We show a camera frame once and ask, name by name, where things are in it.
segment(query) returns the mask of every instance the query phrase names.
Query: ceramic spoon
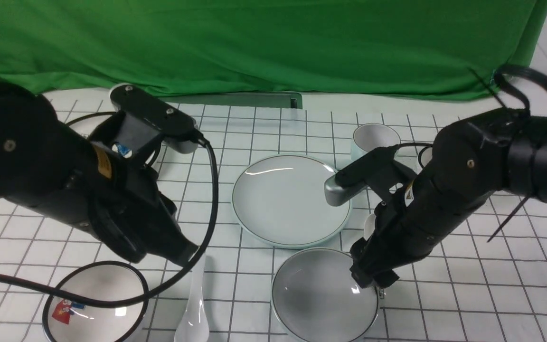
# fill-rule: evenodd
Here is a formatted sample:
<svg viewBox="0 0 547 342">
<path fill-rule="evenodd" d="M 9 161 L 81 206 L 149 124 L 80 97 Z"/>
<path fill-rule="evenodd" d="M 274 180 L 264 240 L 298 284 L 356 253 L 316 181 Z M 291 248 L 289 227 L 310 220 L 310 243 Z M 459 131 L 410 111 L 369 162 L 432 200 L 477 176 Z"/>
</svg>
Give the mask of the ceramic spoon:
<svg viewBox="0 0 547 342">
<path fill-rule="evenodd" d="M 174 334 L 174 342 L 207 342 L 210 335 L 206 312 L 204 312 L 204 296 L 202 280 L 204 279 L 204 264 L 206 255 L 193 266 L 193 278 L 189 290 L 189 300 L 185 314 Z"/>
</svg>

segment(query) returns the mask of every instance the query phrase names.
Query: white plate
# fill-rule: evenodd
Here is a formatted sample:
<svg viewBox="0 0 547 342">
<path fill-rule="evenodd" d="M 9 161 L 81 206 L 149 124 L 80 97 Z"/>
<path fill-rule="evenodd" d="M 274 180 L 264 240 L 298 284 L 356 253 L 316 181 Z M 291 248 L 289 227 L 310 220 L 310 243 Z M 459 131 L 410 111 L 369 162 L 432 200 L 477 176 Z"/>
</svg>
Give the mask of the white plate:
<svg viewBox="0 0 547 342">
<path fill-rule="evenodd" d="M 336 170 L 319 160 L 279 154 L 250 165 L 234 185 L 240 225 L 277 247 L 312 247 L 343 229 L 351 203 L 326 203 L 324 183 Z"/>
</svg>

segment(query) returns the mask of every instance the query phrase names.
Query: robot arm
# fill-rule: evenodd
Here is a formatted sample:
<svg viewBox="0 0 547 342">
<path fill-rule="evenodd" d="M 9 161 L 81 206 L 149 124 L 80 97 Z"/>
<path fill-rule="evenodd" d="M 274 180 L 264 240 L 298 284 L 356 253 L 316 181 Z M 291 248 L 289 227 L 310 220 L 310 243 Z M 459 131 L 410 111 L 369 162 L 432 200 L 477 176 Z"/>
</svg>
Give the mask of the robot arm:
<svg viewBox="0 0 547 342">
<path fill-rule="evenodd" d="M 382 199 L 373 235 L 350 250 L 362 287 L 391 286 L 395 268 L 427 257 L 495 191 L 547 202 L 547 117 L 528 109 L 499 108 L 445 127 L 419 175 L 393 160 L 398 148 L 367 153 L 325 185 L 331 205 L 367 187 Z M 389 193 L 397 183 L 402 188 Z"/>
<path fill-rule="evenodd" d="M 110 96 L 119 111 L 85 139 L 45 97 L 0 80 L 0 198 L 85 231 L 130 262 L 150 253 L 187 266 L 198 246 L 145 163 L 162 143 L 180 153 L 208 143 L 195 119 L 137 87 Z"/>
</svg>

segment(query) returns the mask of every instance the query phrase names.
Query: green cloth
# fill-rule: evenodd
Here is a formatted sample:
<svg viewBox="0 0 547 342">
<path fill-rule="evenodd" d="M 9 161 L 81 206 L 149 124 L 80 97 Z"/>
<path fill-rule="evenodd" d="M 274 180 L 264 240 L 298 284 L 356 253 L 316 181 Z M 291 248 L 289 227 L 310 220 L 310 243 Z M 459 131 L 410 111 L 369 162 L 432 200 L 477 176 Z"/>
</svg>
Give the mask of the green cloth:
<svg viewBox="0 0 547 342">
<path fill-rule="evenodd" d="M 376 93 L 467 100 L 528 65 L 547 0 L 0 0 L 0 76 L 34 92 Z"/>
</svg>

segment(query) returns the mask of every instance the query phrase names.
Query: white cup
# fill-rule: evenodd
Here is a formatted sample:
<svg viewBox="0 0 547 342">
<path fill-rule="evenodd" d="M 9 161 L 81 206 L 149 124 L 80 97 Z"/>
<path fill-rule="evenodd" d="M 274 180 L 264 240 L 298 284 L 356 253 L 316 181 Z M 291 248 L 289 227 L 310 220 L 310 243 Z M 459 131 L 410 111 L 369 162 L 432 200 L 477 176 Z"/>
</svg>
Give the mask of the white cup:
<svg viewBox="0 0 547 342">
<path fill-rule="evenodd" d="M 355 162 L 377 147 L 389 147 L 399 143 L 400 136 L 392 128 L 380 123 L 367 123 L 354 130 L 350 151 L 351 160 Z"/>
<path fill-rule="evenodd" d="M 432 148 L 425 147 L 417 154 L 417 173 L 423 171 L 424 167 L 432 160 Z"/>
</svg>

